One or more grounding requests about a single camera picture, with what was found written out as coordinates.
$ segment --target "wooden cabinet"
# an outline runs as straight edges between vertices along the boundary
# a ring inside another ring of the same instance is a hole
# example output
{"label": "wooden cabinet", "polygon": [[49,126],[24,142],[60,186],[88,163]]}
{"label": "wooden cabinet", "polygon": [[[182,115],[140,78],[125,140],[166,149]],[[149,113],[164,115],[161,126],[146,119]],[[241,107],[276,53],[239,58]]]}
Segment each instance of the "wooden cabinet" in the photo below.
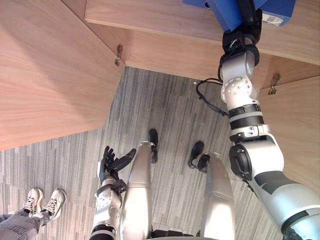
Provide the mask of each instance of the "wooden cabinet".
{"label": "wooden cabinet", "polygon": [[104,125],[124,63],[61,1],[0,1],[0,42],[0,150]]}
{"label": "wooden cabinet", "polygon": [[284,156],[284,173],[320,193],[320,77],[262,89],[263,118]]}
{"label": "wooden cabinet", "polygon": [[[263,24],[253,77],[262,89],[266,122],[287,159],[285,172],[317,191],[319,4],[297,0],[285,27]],[[3,0],[0,149],[102,127],[125,64],[200,80],[216,77],[221,40],[213,14],[181,0]],[[280,73],[281,86],[269,96],[274,73]]]}

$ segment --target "white sneaker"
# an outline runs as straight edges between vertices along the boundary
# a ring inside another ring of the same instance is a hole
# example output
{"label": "white sneaker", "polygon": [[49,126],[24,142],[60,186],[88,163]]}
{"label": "white sneaker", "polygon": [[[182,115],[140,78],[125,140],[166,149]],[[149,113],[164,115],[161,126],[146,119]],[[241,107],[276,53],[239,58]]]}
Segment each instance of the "white sneaker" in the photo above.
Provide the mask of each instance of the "white sneaker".
{"label": "white sneaker", "polygon": [[44,198],[44,193],[40,188],[32,188],[28,192],[28,198],[21,208],[22,210],[29,210],[29,217],[34,213],[39,213],[41,211],[41,202]]}
{"label": "white sneaker", "polygon": [[57,219],[61,214],[61,208],[67,201],[66,193],[61,189],[55,189],[51,195],[49,203],[43,208],[43,211],[48,211],[50,220]]}

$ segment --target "black cable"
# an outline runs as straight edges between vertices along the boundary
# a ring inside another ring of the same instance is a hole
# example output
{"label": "black cable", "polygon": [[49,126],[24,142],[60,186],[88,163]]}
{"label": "black cable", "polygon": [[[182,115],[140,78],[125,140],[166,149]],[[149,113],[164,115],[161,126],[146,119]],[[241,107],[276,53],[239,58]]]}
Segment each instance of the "black cable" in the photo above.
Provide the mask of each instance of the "black cable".
{"label": "black cable", "polygon": [[235,52],[235,50],[233,49],[228,55],[225,55],[225,56],[221,59],[220,64],[219,64],[219,67],[218,67],[218,73],[217,73],[218,78],[209,77],[209,78],[207,78],[206,80],[200,81],[200,82],[196,85],[196,87],[195,87],[195,91],[196,91],[196,93],[199,95],[199,99],[203,100],[203,101],[205,102],[205,104],[206,104],[210,109],[212,109],[212,110],[215,111],[216,113],[221,114],[222,116],[229,116],[229,114],[228,114],[227,112],[221,110],[221,109],[220,109],[219,107],[217,107],[216,105],[210,103],[210,102],[206,99],[206,97],[199,91],[199,86],[200,86],[201,84],[204,84],[204,83],[212,83],[212,84],[217,84],[217,85],[223,85],[223,82],[224,82],[224,81],[222,80],[222,78],[221,78],[221,76],[220,76],[221,67],[222,67],[222,64],[223,64],[228,58],[230,58],[231,56],[233,56],[234,52]]}
{"label": "black cable", "polygon": [[212,109],[213,111],[215,111],[216,113],[219,113],[221,114],[222,116],[229,116],[227,112],[221,110],[219,107],[217,107],[216,105],[210,103],[207,98],[199,91],[199,86],[201,84],[204,84],[204,83],[212,83],[212,84],[217,84],[217,85],[222,85],[222,82],[217,79],[217,78],[213,78],[213,77],[210,77],[210,78],[207,78],[206,80],[202,80],[200,81],[196,87],[195,87],[195,91],[196,93],[198,94],[199,96],[199,99],[203,100],[205,102],[205,104],[210,108]]}

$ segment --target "floor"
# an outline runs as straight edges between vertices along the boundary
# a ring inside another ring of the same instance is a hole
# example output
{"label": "floor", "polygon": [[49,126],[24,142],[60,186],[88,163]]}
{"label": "floor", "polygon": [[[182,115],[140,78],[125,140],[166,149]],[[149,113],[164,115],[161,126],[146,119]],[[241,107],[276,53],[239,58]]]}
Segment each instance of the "floor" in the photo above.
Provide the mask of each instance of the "floor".
{"label": "floor", "polygon": [[[224,108],[220,88],[202,86]],[[15,211],[27,192],[41,188],[48,201],[55,188],[67,194],[61,217],[43,227],[36,240],[87,240],[95,214],[97,162],[106,145],[122,156],[159,133],[158,163],[152,166],[152,225],[195,235],[200,228],[205,174],[187,167],[193,144],[217,152],[228,169],[235,199],[237,240],[281,240],[280,233],[246,184],[230,170],[228,118],[197,98],[195,80],[127,67],[105,126],[0,153],[0,212]],[[128,179],[130,167],[120,177]]]}

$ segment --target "metal hinge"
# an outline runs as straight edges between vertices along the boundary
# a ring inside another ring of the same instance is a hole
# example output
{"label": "metal hinge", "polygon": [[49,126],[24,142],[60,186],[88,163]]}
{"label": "metal hinge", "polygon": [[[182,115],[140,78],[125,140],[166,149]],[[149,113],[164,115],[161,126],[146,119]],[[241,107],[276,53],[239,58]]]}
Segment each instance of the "metal hinge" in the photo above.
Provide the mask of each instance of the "metal hinge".
{"label": "metal hinge", "polygon": [[280,78],[281,78],[281,76],[280,76],[279,73],[275,73],[275,74],[273,75],[272,83],[271,83],[271,86],[270,86],[268,95],[276,94],[276,92],[277,92],[276,85],[277,85],[277,83],[280,81]]}
{"label": "metal hinge", "polygon": [[117,58],[114,60],[114,64],[117,65],[119,67],[120,65],[120,60],[121,60],[121,54],[124,51],[124,46],[122,46],[121,44],[119,44],[116,47],[116,56]]}

